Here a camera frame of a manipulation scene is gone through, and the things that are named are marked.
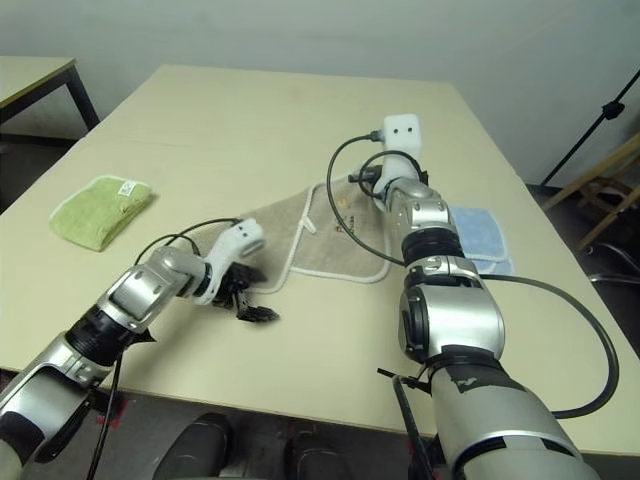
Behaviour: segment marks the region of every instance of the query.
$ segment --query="black shoe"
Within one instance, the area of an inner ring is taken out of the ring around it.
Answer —
[[[300,432],[284,448],[287,480],[352,480],[344,458],[315,433]]]
[[[153,480],[217,477],[231,453],[233,430],[224,415],[206,413],[178,436]]]

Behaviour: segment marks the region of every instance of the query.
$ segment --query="green towel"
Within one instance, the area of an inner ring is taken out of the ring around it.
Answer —
[[[148,185],[98,177],[65,200],[51,214],[49,224],[62,238],[101,252],[150,201]]]

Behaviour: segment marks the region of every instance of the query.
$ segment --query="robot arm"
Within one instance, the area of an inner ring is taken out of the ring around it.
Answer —
[[[158,248],[127,270],[67,332],[58,335],[0,395],[0,478],[18,478],[30,460],[47,461],[91,409],[95,389],[174,297],[209,304],[238,258],[264,244],[253,219],[225,230],[205,258]]]
[[[418,156],[414,115],[387,117],[382,136],[385,150]],[[542,401],[500,365],[502,316],[465,258],[440,194],[398,156],[385,158],[373,191],[407,270],[400,346],[426,368],[442,453],[455,478],[598,478]]]

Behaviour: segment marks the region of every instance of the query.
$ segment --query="white wall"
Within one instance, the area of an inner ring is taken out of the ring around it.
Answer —
[[[0,54],[76,57],[101,116],[162,63],[446,80],[536,183],[640,67],[640,2],[0,0]],[[552,184],[629,136],[625,103]],[[3,130],[83,132],[65,92],[33,110]]]

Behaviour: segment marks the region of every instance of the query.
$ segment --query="beige towel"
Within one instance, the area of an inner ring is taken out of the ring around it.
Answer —
[[[333,196],[347,225],[368,245],[388,253],[382,216],[373,202],[346,179],[333,183]],[[278,203],[240,215],[262,226],[266,246],[243,263],[259,268],[268,281],[252,291],[273,293],[289,271],[361,283],[381,280],[390,263],[356,245],[336,221],[324,183]],[[192,237],[203,254],[226,227],[196,231]]]

